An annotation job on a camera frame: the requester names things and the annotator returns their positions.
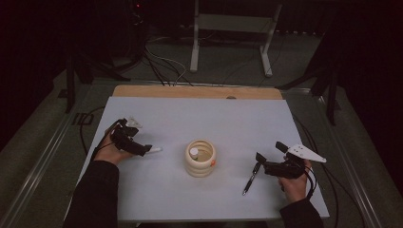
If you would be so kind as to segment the dark equipment rack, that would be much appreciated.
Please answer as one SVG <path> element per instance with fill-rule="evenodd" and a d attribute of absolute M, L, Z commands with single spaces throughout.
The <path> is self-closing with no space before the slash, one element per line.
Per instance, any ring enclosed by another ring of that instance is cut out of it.
<path fill-rule="evenodd" d="M 144 20 L 144 0 L 125 0 L 129 35 L 128 56 L 138 61 L 143 53 L 147 36 L 147 23 Z"/>

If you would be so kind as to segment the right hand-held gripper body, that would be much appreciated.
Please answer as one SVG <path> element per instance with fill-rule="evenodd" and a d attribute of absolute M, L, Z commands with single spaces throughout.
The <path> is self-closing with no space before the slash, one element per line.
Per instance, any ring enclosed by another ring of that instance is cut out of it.
<path fill-rule="evenodd" d="M 265 174 L 286 179 L 297 179 L 305 173 L 305 160 L 325 163 L 327 160 L 303 144 L 288 146 L 284 162 L 266 161 Z"/>

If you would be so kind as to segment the grey metal stand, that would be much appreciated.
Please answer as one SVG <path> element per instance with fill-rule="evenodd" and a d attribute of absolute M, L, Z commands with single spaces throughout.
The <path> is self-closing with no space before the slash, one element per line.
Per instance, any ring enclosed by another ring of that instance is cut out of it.
<path fill-rule="evenodd" d="M 281 9 L 282 4 L 276 4 L 274 13 L 269 17 L 209 14 L 200 13 L 200 0 L 194 0 L 193 47 L 191 53 L 190 71 L 198 71 L 200 30 L 265 33 L 267 39 L 265 44 L 259 47 L 259 54 L 264 75 L 266 77 L 272 77 L 273 64 L 270 62 L 268 50 L 275 33 Z"/>

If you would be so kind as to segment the black pen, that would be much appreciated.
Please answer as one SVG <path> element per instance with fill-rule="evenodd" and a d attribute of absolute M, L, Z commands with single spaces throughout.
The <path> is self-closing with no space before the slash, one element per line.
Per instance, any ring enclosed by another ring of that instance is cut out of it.
<path fill-rule="evenodd" d="M 261 166 L 261 164 L 258 163 L 258 162 L 255 164 L 254 169 L 252 171 L 252 175 L 249 178 L 248 182 L 246 183 L 246 185 L 245 185 L 245 187 L 244 187 L 244 189 L 242 191 L 243 196 L 245 196 L 246 193 L 249 191 L 249 189 L 250 189 L 250 187 L 251 187 L 251 185 L 252 185 L 252 183 L 254 181 L 254 178 L 256 177 L 257 173 L 259 172 L 260 166 Z"/>

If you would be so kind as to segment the white table mat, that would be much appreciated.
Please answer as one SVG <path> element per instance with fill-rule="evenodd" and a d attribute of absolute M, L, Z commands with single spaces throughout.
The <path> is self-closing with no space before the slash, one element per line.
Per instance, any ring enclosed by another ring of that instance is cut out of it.
<path fill-rule="evenodd" d="M 122 161 L 118 219 L 122 222 L 276 219 L 286 199 L 276 178 L 258 172 L 246 193 L 256 153 L 282 162 L 276 142 L 300 142 L 283 100 L 111 97 L 93 141 L 115 121 L 132 117 L 142 125 L 134 140 L 162 152 Z M 190 176 L 184 150 L 210 141 L 217 163 L 205 178 Z"/>

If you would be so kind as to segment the cream ringed pen holder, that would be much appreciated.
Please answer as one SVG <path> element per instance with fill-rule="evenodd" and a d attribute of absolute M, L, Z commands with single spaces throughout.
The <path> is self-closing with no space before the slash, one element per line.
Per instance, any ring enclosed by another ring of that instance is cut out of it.
<path fill-rule="evenodd" d="M 192 147 L 199 149 L 199 156 L 196 160 L 193 160 L 189 154 L 189 150 Z M 195 140 L 191 142 L 184 150 L 185 170 L 192 177 L 207 177 L 214 170 L 216 163 L 217 150 L 215 146 L 208 140 Z"/>

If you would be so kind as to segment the dark tripod stand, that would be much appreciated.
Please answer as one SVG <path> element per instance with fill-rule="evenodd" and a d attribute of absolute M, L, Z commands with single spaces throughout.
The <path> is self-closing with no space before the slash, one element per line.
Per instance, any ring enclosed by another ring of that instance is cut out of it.
<path fill-rule="evenodd" d="M 326 116 L 332 125 L 335 125 L 335 108 L 336 108 L 336 87 L 337 87 L 337 65 L 332 61 L 328 61 L 323 66 L 305 72 L 301 77 L 287 83 L 278 85 L 279 90 L 288 90 L 297 85 L 302 84 L 310 79 L 315 78 L 315 82 L 310 88 L 313 96 L 322 96 L 325 90 L 328 90 L 328 100 L 326 102 Z"/>
<path fill-rule="evenodd" d="M 100 62 L 92 59 L 84 53 L 72 54 L 70 53 L 66 59 L 66 76 L 67 76 L 67 107 L 66 113 L 69 113 L 75 104 L 75 60 L 82 60 L 85 63 L 89 63 L 96 69 L 101 70 L 107 76 L 117 80 L 128 82 L 129 79 L 121 76 L 110 68 L 103 66 Z"/>

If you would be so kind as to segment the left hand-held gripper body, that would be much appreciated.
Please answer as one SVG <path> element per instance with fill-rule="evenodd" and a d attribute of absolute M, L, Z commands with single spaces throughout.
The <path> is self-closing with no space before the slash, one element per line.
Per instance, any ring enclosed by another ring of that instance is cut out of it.
<path fill-rule="evenodd" d="M 142 146 L 133 141 L 133 137 L 139 132 L 136 127 L 128 126 L 126 119 L 119 119 L 113 126 L 111 140 L 119 150 L 126 152 L 141 152 Z"/>

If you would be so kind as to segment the person's left hand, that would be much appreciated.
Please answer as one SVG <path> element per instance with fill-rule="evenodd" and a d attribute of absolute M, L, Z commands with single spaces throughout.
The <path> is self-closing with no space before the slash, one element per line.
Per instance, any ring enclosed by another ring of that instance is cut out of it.
<path fill-rule="evenodd" d="M 110 162 L 118 165 L 120 162 L 132 158 L 133 155 L 119 150 L 113 141 L 110 139 L 110 134 L 105 134 L 105 138 L 102 140 L 100 148 L 94 157 L 95 161 Z"/>

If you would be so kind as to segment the person's right hand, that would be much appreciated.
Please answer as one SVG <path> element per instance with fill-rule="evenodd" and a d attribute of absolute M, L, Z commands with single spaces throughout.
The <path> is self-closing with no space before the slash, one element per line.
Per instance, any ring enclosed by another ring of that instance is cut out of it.
<path fill-rule="evenodd" d="M 278 178 L 278 184 L 283 189 L 289 203 L 294 203 L 306 198 L 306 185 L 308 177 L 302 174 L 297 179 Z"/>

